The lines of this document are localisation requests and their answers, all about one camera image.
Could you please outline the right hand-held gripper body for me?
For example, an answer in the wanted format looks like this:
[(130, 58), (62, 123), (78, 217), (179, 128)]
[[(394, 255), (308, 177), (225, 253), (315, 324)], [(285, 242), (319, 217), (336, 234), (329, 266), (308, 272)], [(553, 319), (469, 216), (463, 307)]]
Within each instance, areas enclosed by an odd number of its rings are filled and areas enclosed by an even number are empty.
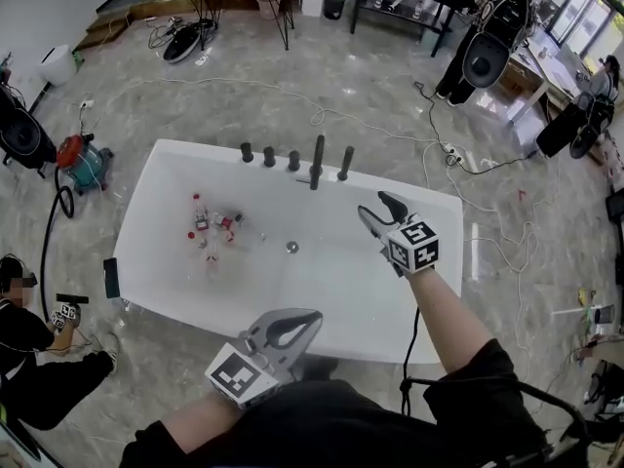
[(434, 267), (439, 261), (439, 237), (420, 215), (379, 234), (381, 254), (399, 277)]

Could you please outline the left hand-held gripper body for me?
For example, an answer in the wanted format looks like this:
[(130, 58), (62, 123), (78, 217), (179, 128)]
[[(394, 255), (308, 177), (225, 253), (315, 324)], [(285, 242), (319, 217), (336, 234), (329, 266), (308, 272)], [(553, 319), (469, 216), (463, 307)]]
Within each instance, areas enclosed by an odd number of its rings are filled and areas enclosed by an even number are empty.
[(225, 343), (205, 371), (213, 388), (240, 410), (257, 406), (292, 381), (294, 365), (302, 356), (295, 343), (280, 345), (261, 331), (243, 331)]

